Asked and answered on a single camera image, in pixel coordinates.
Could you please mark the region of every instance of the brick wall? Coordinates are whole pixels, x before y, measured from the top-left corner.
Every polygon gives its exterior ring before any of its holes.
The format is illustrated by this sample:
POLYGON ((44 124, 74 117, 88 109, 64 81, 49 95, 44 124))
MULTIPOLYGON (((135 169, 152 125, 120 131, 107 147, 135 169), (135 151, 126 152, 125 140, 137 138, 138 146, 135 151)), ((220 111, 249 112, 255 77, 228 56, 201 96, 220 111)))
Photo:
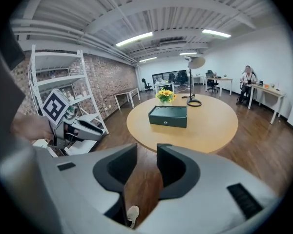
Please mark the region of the brick wall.
MULTIPOLYGON (((12 77, 15 80, 15 83, 21 88, 21 90, 26 95, 24 101, 20 106, 20 111, 24 114, 36 113, 36 109, 31 97, 28 83, 27 65, 29 63, 30 54, 30 52, 26 51, 26 59, 11 72, 12 77)), ((84 61, 91 91, 101 113, 101 116, 103 119, 105 119, 115 110, 117 110, 117 105, 113 94, 126 88, 137 87, 137 78, 135 70, 133 67, 129 65, 93 55, 84 54, 84 61)), ((74 62, 70 66, 69 71, 59 70, 54 72, 54 76, 66 76, 68 75, 68 72, 70 72, 71 75, 76 75, 79 72, 81 72, 82 74, 83 71, 81 69, 80 60, 74 62)), ((43 72, 37 74, 38 81, 50 78, 51 72, 43 72)), ((74 88, 77 95, 82 94, 83 88, 89 95, 84 79, 75 82, 74 88)), ((64 90, 70 91, 72 96, 74 96, 70 87, 66 87, 64 88, 64 90)), ((42 94, 42 101, 44 101, 44 99, 46 99, 47 96, 47 93, 42 94)), ((127 102, 125 95, 118 96, 117 98, 120 105, 123 105, 127 102)), ((85 109, 88 113, 94 112, 94 107, 92 105, 91 99, 82 101, 81 107, 85 109)))

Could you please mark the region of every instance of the vase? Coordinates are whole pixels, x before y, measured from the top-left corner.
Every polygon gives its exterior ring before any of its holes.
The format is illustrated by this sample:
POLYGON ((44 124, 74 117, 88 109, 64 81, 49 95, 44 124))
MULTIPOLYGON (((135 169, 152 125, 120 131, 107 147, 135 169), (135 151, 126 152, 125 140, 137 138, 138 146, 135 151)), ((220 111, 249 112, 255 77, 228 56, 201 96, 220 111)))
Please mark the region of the vase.
POLYGON ((171 102, 168 102, 168 101, 160 101, 159 106, 162 106, 162 107, 171 107, 171 102))

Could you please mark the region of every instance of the lamp shade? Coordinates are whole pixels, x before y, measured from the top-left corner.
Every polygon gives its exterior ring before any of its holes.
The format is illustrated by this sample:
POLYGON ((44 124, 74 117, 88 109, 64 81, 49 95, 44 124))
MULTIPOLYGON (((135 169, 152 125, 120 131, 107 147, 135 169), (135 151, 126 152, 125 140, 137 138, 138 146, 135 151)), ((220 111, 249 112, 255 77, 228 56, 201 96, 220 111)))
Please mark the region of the lamp shade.
POLYGON ((205 58, 204 57, 189 57, 189 65, 188 68, 190 69, 197 69, 202 67, 205 64, 205 58))

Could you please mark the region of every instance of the black pants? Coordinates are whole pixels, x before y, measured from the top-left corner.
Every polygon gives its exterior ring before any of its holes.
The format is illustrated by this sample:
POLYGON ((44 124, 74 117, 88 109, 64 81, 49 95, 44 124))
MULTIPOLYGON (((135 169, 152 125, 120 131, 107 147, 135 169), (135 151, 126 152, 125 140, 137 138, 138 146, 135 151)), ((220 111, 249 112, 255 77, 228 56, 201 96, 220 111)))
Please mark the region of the black pants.
POLYGON ((241 94, 240 94, 239 102, 242 102, 242 98, 243 98, 244 93, 250 94, 251 93, 251 87, 248 87, 248 86, 243 85, 243 87, 241 89, 241 94))

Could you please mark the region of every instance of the seated person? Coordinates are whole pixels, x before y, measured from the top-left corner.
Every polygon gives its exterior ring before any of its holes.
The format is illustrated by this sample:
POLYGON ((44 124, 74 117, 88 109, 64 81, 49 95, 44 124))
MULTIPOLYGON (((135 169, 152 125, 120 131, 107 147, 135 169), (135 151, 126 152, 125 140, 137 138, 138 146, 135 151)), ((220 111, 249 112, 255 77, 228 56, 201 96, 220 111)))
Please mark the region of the seated person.
POLYGON ((242 98, 243 98, 244 93, 250 94, 250 92, 251 92, 250 84, 256 84, 256 82, 257 82, 257 78, 253 74, 250 66, 247 65, 245 67, 245 71, 244 71, 240 81, 243 83, 243 86, 241 89, 240 98, 236 103, 237 105, 242 103, 242 98))

